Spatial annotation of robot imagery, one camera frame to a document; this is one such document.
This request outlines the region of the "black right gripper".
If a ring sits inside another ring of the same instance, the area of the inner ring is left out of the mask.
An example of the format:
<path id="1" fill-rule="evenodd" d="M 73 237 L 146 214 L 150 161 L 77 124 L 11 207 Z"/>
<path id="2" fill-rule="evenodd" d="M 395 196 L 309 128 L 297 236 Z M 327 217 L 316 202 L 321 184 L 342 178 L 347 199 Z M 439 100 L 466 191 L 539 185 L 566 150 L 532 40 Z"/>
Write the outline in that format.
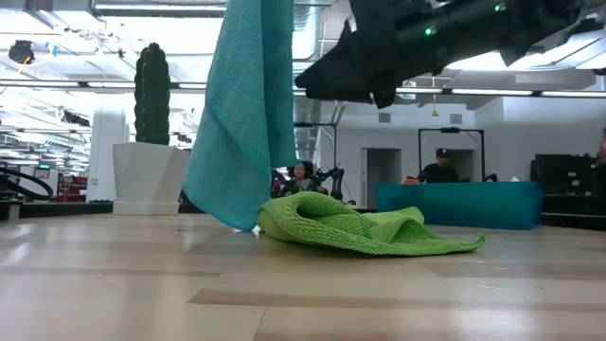
<path id="1" fill-rule="evenodd" d="M 393 104 L 406 80 L 439 74 L 452 58 L 446 40 L 455 3 L 352 1 L 335 48 L 294 80 L 309 99 Z"/>

